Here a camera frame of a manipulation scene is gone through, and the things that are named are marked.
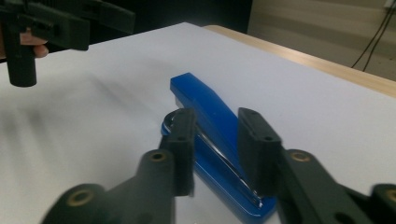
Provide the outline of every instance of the wall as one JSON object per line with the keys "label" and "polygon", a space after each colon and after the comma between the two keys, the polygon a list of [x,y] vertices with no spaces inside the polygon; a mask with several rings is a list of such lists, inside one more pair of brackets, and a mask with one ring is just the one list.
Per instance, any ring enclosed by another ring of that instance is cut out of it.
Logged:
{"label": "wall", "polygon": [[[386,15],[386,0],[254,0],[248,33],[352,66]],[[368,52],[355,68],[361,70]],[[396,15],[366,72],[396,80]]]}

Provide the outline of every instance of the hand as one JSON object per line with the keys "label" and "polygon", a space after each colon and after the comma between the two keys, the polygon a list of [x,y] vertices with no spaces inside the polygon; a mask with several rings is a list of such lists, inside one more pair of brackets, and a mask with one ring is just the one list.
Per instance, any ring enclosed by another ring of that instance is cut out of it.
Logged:
{"label": "hand", "polygon": [[[32,36],[32,32],[30,29],[26,31],[26,33],[21,34],[21,44],[22,45],[30,45],[33,46],[33,52],[37,58],[44,58],[49,54],[49,50],[44,45],[47,41],[40,39],[38,37]],[[6,58],[6,53],[4,50],[3,36],[1,34],[0,27],[0,59]]]}

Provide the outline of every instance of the white tabletop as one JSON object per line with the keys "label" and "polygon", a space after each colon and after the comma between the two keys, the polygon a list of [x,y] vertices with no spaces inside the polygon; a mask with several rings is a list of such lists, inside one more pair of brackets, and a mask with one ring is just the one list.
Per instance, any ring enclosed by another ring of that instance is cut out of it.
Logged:
{"label": "white tabletop", "polygon": [[[368,194],[396,183],[396,99],[187,23],[37,60],[38,84],[12,87],[0,65],[0,223],[39,223],[65,190],[110,189],[157,148],[187,72],[236,112],[259,111],[286,148],[317,156]],[[240,223],[199,178],[177,223]],[[272,217],[268,223],[279,223]]]}

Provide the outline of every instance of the brass screw insert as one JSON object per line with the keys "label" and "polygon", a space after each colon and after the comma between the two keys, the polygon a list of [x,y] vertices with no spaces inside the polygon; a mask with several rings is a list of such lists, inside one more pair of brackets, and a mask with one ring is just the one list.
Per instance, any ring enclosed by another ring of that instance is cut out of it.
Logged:
{"label": "brass screw insert", "polygon": [[164,161],[166,159],[166,155],[161,152],[156,152],[150,156],[152,161]]}
{"label": "brass screw insert", "polygon": [[71,207],[82,206],[93,199],[93,192],[89,189],[81,189],[69,196],[67,205]]}
{"label": "brass screw insert", "polygon": [[303,152],[292,152],[290,155],[295,161],[311,161],[311,158]]}
{"label": "brass screw insert", "polygon": [[396,203],[396,189],[388,189],[387,190],[387,196],[388,198]]}

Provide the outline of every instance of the finger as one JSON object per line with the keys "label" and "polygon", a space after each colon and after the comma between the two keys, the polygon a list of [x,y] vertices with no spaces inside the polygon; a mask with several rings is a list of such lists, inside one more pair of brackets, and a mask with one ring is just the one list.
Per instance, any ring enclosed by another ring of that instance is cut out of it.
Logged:
{"label": "finger", "polygon": [[22,33],[20,39],[22,45],[43,45],[47,43],[47,40],[32,36],[30,31]]}
{"label": "finger", "polygon": [[44,45],[37,45],[33,47],[33,52],[37,58],[44,58],[49,54],[49,50]]}

